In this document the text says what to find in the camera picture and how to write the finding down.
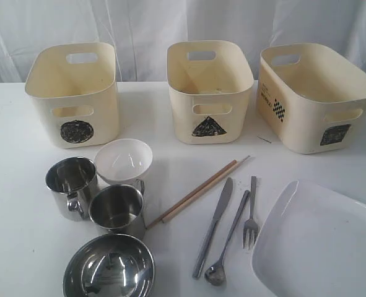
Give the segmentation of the dark wooden chopstick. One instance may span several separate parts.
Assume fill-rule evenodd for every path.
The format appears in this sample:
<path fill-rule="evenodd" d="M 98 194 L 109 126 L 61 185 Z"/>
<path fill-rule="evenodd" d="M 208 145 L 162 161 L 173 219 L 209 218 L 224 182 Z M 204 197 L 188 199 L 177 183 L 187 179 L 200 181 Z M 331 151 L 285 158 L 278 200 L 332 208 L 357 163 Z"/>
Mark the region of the dark wooden chopstick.
<path fill-rule="evenodd" d="M 193 189 L 191 192 L 189 192 L 187 195 L 184 196 L 181 200 L 179 200 L 175 205 L 170 207 L 168 210 L 166 210 L 164 213 L 162 213 L 159 217 L 157 217 L 152 223 L 148 224 L 146 226 L 146 229 L 151 229 L 154 225 L 156 225 L 158 222 L 160 222 L 164 217 L 166 217 L 169 213 L 171 213 L 173 210 L 177 209 L 181 204 L 192 198 L 197 192 L 205 188 L 208 184 L 213 182 L 216 178 L 218 178 L 222 173 L 227 171 L 229 168 L 231 168 L 234 164 L 236 164 L 236 160 L 232 160 L 230 163 L 225 165 L 222 169 L 220 169 L 217 173 L 212 175 L 209 179 L 205 180 L 202 184 L 200 184 L 198 187 Z"/>

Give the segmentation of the steel table knife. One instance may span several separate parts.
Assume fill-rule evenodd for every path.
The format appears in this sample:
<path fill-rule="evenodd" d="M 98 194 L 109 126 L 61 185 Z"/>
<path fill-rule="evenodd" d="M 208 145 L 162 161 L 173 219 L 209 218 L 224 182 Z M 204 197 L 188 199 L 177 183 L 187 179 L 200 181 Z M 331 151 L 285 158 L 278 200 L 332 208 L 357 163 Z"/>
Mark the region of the steel table knife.
<path fill-rule="evenodd" d="M 226 210 L 231 195 L 232 195 L 232 191 L 233 191 L 233 179 L 231 177 L 228 177 L 225 184 L 224 184 L 224 188 L 221 192 L 219 201 L 217 203 L 217 207 L 215 209 L 211 224 L 209 226 L 209 229 L 206 233 L 203 245 L 201 247 L 201 250 L 199 252 L 197 261 L 195 263 L 194 269 L 193 269 L 193 273 L 192 273 L 192 277 L 194 279 L 198 279 L 201 275 L 204 263 L 206 261 L 208 252 L 209 252 L 209 248 L 213 239 L 213 235 L 214 232 L 216 230 L 217 224 L 221 218 L 221 216 L 223 215 L 224 211 Z"/>

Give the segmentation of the steel mug with wire handle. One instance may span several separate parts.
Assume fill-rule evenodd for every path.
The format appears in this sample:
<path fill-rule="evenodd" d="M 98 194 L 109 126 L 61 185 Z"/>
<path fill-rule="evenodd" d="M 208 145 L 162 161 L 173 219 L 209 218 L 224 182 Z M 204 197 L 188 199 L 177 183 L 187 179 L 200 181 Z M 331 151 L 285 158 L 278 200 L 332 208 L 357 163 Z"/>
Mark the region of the steel mug with wire handle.
<path fill-rule="evenodd" d="M 116 184 L 102 189 L 89 205 L 89 217 L 99 230 L 126 234 L 143 239 L 144 222 L 143 180 L 133 185 Z"/>

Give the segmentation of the stainless steel bowl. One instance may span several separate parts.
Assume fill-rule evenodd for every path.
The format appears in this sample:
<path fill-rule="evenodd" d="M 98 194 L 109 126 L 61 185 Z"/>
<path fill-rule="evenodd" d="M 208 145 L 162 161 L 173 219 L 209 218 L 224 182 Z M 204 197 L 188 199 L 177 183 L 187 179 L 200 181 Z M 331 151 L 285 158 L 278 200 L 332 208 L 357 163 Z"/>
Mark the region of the stainless steel bowl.
<path fill-rule="evenodd" d="M 63 277 L 64 296 L 150 296 L 155 260 L 131 235 L 108 234 L 90 240 L 71 258 Z"/>

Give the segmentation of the cream bin with triangle mark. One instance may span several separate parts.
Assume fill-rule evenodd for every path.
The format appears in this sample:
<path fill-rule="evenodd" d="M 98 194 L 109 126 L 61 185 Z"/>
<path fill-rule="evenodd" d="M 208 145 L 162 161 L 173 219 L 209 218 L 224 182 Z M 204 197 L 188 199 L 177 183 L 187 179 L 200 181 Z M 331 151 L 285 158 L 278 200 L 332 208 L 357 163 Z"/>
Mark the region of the cream bin with triangle mark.
<path fill-rule="evenodd" d="M 186 41 L 167 50 L 167 81 L 176 137 L 186 144 L 222 144 L 239 138 L 253 74 L 238 45 Z"/>

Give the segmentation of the steel fork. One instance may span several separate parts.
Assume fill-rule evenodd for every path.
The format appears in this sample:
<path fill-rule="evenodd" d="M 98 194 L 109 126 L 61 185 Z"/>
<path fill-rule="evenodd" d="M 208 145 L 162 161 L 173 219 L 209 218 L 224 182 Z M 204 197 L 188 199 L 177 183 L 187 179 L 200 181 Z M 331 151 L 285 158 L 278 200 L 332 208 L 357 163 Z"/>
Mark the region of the steel fork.
<path fill-rule="evenodd" d="M 259 233 L 259 226 L 254 219 L 256 189 L 257 177 L 252 176 L 250 187 L 250 216 L 243 226 L 243 247 L 247 246 L 248 249 L 250 249 L 251 244 L 255 245 Z"/>

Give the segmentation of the white background curtain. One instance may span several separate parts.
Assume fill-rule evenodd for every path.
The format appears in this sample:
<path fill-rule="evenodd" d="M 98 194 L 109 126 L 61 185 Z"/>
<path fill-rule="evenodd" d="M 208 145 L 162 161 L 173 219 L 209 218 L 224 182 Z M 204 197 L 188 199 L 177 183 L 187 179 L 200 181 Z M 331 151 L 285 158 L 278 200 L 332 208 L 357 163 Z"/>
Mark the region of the white background curtain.
<path fill-rule="evenodd" d="M 0 1 L 0 82 L 24 82 L 46 48 L 113 45 L 118 80 L 164 81 L 167 48 L 227 40 L 254 75 L 260 52 L 319 43 L 366 72 L 366 1 Z"/>

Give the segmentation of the cream bin with circle mark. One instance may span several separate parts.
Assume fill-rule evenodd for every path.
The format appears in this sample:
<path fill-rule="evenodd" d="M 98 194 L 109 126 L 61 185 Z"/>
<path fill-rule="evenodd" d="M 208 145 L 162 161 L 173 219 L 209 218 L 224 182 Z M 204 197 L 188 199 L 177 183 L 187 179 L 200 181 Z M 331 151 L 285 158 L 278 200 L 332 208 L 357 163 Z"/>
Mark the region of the cream bin with circle mark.
<path fill-rule="evenodd" d="M 105 144 L 120 131 L 115 49 L 76 43 L 43 50 L 25 82 L 50 141 L 62 149 Z"/>

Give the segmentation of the steel spoon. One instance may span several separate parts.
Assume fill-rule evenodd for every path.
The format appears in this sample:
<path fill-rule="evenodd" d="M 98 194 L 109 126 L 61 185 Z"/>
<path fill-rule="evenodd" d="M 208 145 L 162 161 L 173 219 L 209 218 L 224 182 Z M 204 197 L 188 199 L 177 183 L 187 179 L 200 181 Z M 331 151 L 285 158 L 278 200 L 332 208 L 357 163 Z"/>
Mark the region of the steel spoon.
<path fill-rule="evenodd" d="M 246 190 L 243 193 L 242 199 L 240 201 L 237 212 L 235 214 L 235 218 L 233 219 L 232 226 L 230 227 L 229 233 L 225 240 L 225 244 L 224 244 L 224 247 L 220 254 L 219 259 L 205 271 L 205 274 L 204 274 L 205 280 L 213 286 L 221 286 L 225 282 L 225 279 L 226 279 L 225 270 L 224 270 L 225 252 L 226 252 L 229 242 L 232 238 L 233 232 L 234 232 L 236 226 L 238 225 L 239 219 L 241 218 L 245 205 L 249 200 L 249 197 L 250 197 L 250 191 Z"/>

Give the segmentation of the cream bin with square mark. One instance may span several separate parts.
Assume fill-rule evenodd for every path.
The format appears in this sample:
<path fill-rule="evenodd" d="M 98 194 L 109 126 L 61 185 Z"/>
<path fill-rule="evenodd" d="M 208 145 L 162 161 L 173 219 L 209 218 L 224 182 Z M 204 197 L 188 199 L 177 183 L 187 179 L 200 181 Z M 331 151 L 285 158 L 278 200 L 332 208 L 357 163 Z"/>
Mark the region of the cream bin with square mark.
<path fill-rule="evenodd" d="M 316 43 L 262 50 L 256 106 L 291 151 L 348 147 L 366 117 L 366 73 Z"/>

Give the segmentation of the white rectangular plate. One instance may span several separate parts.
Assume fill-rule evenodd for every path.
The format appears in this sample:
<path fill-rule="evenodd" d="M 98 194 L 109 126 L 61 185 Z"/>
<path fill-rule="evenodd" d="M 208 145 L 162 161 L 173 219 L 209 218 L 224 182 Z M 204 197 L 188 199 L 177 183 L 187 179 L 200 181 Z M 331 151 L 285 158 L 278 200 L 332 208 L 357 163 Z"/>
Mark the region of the white rectangular plate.
<path fill-rule="evenodd" d="M 276 296 L 366 296 L 366 204 L 292 181 L 259 232 L 251 266 Z"/>

